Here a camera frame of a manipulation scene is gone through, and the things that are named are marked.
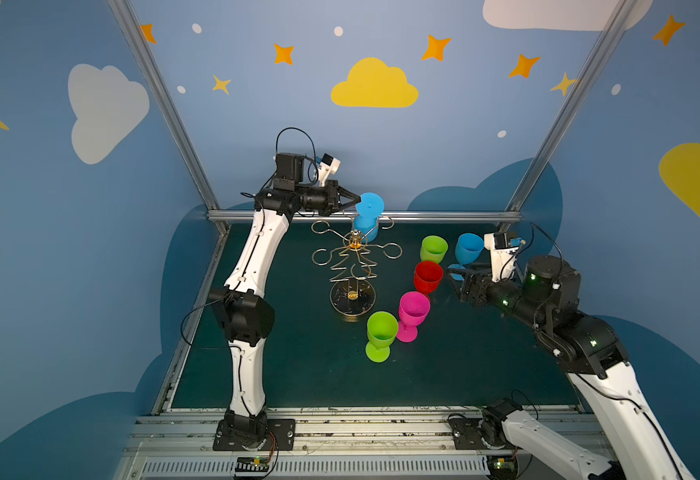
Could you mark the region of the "pink wine glass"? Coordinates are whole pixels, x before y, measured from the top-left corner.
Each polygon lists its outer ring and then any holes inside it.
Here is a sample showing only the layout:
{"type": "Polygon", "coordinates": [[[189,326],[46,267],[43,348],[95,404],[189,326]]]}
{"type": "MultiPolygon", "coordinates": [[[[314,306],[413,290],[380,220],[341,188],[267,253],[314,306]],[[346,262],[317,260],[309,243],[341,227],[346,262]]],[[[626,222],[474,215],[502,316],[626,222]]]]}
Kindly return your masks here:
{"type": "Polygon", "coordinates": [[[418,327],[430,313],[429,298],[418,292],[405,293],[399,302],[399,331],[397,339],[404,343],[413,342],[418,336],[418,327]]]}

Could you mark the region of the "red wine glass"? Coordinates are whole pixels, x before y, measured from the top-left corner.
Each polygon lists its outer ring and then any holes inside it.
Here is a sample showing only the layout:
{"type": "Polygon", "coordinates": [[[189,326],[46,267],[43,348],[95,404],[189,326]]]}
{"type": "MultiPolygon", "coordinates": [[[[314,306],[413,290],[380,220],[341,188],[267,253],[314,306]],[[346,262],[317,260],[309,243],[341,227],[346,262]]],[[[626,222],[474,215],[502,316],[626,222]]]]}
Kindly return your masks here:
{"type": "Polygon", "coordinates": [[[443,268],[433,261],[422,261],[415,268],[415,289],[429,296],[439,287],[444,277],[443,268]]]}

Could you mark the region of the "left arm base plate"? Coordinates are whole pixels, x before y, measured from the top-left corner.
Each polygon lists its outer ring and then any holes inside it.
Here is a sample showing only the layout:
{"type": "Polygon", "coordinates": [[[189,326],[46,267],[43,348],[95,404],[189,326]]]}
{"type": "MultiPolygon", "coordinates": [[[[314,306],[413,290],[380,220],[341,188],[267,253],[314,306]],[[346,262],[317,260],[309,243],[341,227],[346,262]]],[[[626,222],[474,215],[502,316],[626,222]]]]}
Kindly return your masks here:
{"type": "Polygon", "coordinates": [[[235,429],[223,419],[213,438],[214,451],[291,451],[294,448],[296,421],[294,419],[270,419],[264,426],[261,421],[245,418],[245,427],[235,429]]]}

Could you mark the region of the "blue wine glass back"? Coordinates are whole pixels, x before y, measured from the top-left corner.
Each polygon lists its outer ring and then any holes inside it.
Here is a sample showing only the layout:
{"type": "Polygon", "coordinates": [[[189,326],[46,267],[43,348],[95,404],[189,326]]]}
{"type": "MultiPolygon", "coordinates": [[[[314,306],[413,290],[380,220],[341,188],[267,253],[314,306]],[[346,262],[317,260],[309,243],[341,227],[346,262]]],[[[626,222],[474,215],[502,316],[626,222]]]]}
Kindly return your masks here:
{"type": "Polygon", "coordinates": [[[363,193],[355,208],[357,215],[353,220],[353,229],[361,234],[363,243],[370,243],[379,232],[379,219],[385,208],[384,200],[376,193],[363,193]]]}

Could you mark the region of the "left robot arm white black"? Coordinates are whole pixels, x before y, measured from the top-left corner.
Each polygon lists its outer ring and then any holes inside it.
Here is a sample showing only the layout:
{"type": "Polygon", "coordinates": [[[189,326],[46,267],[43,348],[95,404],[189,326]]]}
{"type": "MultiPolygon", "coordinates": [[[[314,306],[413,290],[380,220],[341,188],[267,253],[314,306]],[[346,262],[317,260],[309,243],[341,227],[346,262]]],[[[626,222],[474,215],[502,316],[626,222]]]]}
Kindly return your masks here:
{"type": "Polygon", "coordinates": [[[257,449],[271,437],[263,385],[264,349],[275,324],[265,287],[277,249],[294,216],[301,211],[329,216],[361,197],[330,177],[341,161],[277,153],[276,170],[253,196],[254,215],[240,257],[221,288],[209,300],[227,340],[232,360],[232,398],[221,422],[222,442],[257,449]]]}

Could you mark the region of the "blue wine glass front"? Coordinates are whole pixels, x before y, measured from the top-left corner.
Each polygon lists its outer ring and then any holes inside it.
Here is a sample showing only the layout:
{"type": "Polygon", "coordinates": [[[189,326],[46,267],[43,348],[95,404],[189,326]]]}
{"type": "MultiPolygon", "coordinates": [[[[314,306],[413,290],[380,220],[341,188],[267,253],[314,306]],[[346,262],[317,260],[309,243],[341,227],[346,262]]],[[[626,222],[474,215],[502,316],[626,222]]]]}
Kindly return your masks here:
{"type": "Polygon", "coordinates": [[[463,233],[457,241],[455,255],[456,264],[448,267],[448,270],[465,270],[475,262],[484,250],[484,239],[475,233],[463,233]]]}

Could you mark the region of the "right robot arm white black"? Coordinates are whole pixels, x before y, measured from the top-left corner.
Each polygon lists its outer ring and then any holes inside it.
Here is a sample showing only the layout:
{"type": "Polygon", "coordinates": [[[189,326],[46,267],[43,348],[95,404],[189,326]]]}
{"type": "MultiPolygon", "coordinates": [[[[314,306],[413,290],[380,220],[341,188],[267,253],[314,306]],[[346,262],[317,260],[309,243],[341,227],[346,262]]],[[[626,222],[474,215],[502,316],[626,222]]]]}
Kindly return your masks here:
{"type": "Polygon", "coordinates": [[[494,280],[486,264],[450,268],[459,299],[490,305],[531,328],[597,417],[616,455],[595,454],[507,398],[484,408],[481,440],[517,448],[566,479],[690,479],[639,386],[629,353],[606,321],[579,308],[580,273],[560,257],[533,257],[521,281],[494,280]]]}

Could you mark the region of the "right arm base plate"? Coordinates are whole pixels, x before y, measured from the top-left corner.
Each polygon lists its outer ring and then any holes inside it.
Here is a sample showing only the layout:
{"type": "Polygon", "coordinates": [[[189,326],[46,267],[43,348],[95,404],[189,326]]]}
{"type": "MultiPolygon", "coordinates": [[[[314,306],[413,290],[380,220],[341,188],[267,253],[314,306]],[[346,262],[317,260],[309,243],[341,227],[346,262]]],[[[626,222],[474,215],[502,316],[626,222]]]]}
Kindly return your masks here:
{"type": "Polygon", "coordinates": [[[514,450],[498,420],[454,416],[447,419],[457,450],[514,450]]]}

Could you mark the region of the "green wine glass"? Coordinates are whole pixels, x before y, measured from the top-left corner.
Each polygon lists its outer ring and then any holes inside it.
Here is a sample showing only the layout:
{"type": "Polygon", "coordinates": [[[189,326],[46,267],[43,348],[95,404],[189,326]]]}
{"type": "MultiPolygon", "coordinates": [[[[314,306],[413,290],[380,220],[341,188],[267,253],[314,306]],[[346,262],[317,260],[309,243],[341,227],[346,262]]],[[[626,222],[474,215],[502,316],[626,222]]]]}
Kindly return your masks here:
{"type": "Polygon", "coordinates": [[[438,235],[428,235],[421,243],[420,260],[440,264],[448,252],[448,242],[438,235]]]}
{"type": "Polygon", "coordinates": [[[398,320],[393,314],[386,311],[373,313],[367,321],[366,356],[375,363],[385,362],[390,356],[390,346],[397,338],[398,331],[398,320]]]}

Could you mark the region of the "blue wine glass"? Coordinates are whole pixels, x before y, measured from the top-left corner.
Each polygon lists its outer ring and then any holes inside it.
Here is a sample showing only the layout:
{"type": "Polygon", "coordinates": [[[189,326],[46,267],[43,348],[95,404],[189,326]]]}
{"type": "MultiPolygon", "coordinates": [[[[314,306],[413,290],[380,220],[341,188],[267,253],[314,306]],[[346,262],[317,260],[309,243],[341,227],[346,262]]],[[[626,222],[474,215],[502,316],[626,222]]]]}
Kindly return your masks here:
{"type": "Polygon", "coordinates": [[[376,193],[363,193],[355,208],[357,215],[353,220],[353,229],[361,234],[363,243],[370,243],[379,232],[379,219],[385,208],[384,200],[376,193]]]}
{"type": "Polygon", "coordinates": [[[457,241],[455,255],[456,264],[448,267],[448,270],[465,270],[475,262],[484,250],[484,239],[475,233],[463,233],[457,241]]]}

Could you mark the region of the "gold wire wine glass rack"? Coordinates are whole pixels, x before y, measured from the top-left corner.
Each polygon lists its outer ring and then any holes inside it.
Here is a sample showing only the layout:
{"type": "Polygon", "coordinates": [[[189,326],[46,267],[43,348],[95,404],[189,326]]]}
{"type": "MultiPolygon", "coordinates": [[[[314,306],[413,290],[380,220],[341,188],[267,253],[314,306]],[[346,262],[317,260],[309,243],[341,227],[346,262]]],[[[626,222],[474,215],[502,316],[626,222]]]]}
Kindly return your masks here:
{"type": "Polygon", "coordinates": [[[333,272],[329,279],[329,301],[343,321],[353,323],[363,319],[376,304],[377,292],[372,281],[378,278],[375,269],[379,263],[372,258],[373,253],[381,252],[389,260],[402,256],[403,248],[398,243],[379,244],[370,239],[374,234],[394,226],[395,221],[387,215],[378,219],[368,232],[353,226],[347,233],[340,233],[327,220],[312,223],[311,231],[314,234],[332,234],[340,240],[334,248],[314,250],[311,261],[316,266],[329,267],[333,272]]]}

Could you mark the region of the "green wine glass back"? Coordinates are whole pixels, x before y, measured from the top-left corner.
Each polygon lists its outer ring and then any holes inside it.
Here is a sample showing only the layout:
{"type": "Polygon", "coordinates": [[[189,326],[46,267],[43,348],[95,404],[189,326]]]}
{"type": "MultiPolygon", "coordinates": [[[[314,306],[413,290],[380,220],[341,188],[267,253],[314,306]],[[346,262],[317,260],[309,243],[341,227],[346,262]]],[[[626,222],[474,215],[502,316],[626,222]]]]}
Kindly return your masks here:
{"type": "Polygon", "coordinates": [[[398,331],[398,320],[393,314],[386,311],[373,313],[367,321],[366,356],[375,363],[385,362],[390,356],[390,346],[397,338],[398,331]]]}

